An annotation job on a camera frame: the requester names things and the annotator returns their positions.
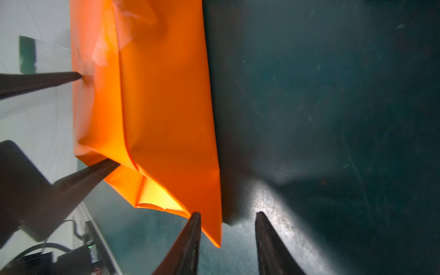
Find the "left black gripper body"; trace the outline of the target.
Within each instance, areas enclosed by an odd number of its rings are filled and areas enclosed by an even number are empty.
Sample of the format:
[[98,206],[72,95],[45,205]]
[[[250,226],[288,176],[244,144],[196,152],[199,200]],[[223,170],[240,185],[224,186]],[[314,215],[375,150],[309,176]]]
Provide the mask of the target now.
[[36,241],[53,228],[40,213],[51,184],[11,140],[1,142],[1,246],[18,230]]

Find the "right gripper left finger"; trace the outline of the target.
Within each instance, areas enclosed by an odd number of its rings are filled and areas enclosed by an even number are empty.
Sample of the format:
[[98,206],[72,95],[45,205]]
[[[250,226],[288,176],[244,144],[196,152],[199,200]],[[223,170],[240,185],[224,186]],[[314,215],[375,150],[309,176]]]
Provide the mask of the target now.
[[201,214],[192,213],[154,275],[197,275],[201,240]]

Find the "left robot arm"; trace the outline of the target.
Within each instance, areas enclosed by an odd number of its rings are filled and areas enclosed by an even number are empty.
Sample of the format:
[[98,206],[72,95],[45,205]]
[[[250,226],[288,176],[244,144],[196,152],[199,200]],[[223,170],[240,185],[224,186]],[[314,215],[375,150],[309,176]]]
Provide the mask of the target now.
[[99,272],[92,258],[94,241],[78,236],[83,246],[70,249],[47,239],[68,215],[119,163],[104,159],[65,176],[54,184],[38,170],[18,145],[1,142],[1,245],[18,230],[37,244],[15,256],[3,275],[91,275]]

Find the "orange wrapping paper sheet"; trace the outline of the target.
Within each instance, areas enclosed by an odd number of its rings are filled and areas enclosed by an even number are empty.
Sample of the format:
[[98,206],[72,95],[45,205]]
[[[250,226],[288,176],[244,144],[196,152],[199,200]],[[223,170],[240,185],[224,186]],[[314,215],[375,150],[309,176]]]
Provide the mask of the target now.
[[201,1],[71,1],[74,153],[111,159],[135,208],[189,218],[222,240],[220,167]]

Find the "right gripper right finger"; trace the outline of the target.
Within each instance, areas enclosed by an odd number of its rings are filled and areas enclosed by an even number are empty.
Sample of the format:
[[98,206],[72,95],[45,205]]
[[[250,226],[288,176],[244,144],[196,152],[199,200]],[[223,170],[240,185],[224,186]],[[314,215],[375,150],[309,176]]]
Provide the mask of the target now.
[[305,275],[264,212],[256,214],[255,235],[260,275]]

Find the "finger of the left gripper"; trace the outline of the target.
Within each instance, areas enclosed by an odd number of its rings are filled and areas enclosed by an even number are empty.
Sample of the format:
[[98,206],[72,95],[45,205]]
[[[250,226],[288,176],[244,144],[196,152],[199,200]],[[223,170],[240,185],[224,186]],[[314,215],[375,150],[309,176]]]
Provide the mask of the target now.
[[1,73],[1,100],[31,92],[58,87],[82,79],[78,72],[55,72],[35,74]]
[[20,229],[35,241],[47,239],[87,195],[119,166],[111,159],[104,159],[59,179],[31,209],[29,216],[20,224]]

